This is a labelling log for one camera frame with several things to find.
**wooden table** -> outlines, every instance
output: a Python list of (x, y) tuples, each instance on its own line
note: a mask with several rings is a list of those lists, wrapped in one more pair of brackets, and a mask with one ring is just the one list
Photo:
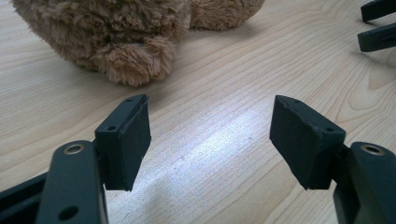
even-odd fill
[(0, 3), (0, 190), (48, 170), (52, 152), (125, 98), (149, 96), (152, 142), (111, 223), (336, 223), (330, 190), (304, 191), (268, 139), (274, 97), (306, 102), (396, 152), (396, 49), (361, 53), (358, 0), (268, 0), (228, 32), (191, 31), (174, 71), (140, 88), (60, 59)]

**table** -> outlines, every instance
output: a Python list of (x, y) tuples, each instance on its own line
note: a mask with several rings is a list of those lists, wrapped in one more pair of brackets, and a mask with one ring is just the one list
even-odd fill
[(268, 138), (276, 94), (355, 141), (396, 152), (396, 49), (361, 53), (358, 0), (267, 0), (243, 26), (190, 31), (173, 73), (139, 88), (63, 61), (0, 3), (0, 190), (92, 140), (125, 98), (147, 94), (152, 142), (132, 192), (108, 191), (110, 223), (336, 223), (332, 191), (304, 189)]

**plush toy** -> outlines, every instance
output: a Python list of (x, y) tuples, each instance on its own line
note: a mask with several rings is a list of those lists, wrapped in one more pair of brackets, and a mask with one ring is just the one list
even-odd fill
[(227, 30), (264, 0), (12, 0), (30, 28), (65, 60), (138, 86), (171, 72), (192, 29)]

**teddy bear's paw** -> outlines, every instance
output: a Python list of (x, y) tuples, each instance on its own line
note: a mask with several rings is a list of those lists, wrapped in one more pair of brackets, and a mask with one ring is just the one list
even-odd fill
[(191, 28), (228, 30), (256, 14), (265, 0), (191, 0)]
[(167, 38), (144, 38), (143, 44), (112, 44), (92, 57), (98, 70), (111, 81), (139, 86), (171, 72), (175, 44)]

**brown teddy bear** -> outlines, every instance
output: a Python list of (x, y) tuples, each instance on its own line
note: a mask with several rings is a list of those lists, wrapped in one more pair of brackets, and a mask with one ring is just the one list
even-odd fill
[(61, 57), (138, 86), (171, 72), (175, 44), (192, 29), (227, 30), (265, 0), (12, 0)]

